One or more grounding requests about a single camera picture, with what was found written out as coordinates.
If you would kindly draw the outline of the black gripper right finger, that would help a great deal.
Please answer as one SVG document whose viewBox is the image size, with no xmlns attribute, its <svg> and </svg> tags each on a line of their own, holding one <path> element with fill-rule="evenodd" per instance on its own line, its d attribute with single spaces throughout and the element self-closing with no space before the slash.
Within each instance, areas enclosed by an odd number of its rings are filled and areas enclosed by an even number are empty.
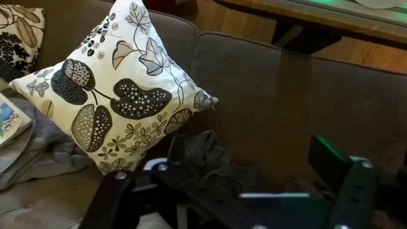
<svg viewBox="0 0 407 229">
<path fill-rule="evenodd" d="M 341 153 L 322 135 L 311 140 L 309 165 L 336 196 L 326 228 L 369 229 L 378 190 L 374 166 Z"/>
</svg>

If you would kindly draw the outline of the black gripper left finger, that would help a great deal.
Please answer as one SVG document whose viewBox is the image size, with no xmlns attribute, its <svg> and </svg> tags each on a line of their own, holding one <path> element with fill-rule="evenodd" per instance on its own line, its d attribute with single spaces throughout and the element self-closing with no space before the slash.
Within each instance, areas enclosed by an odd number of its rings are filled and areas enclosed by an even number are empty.
<svg viewBox="0 0 407 229">
<path fill-rule="evenodd" d="M 172 229 L 186 229 L 186 219 L 176 204 L 176 194 L 158 180 L 157 163 L 135 175 L 119 171 L 99 185 L 79 229 L 136 229 L 141 218 L 158 213 Z"/>
</svg>

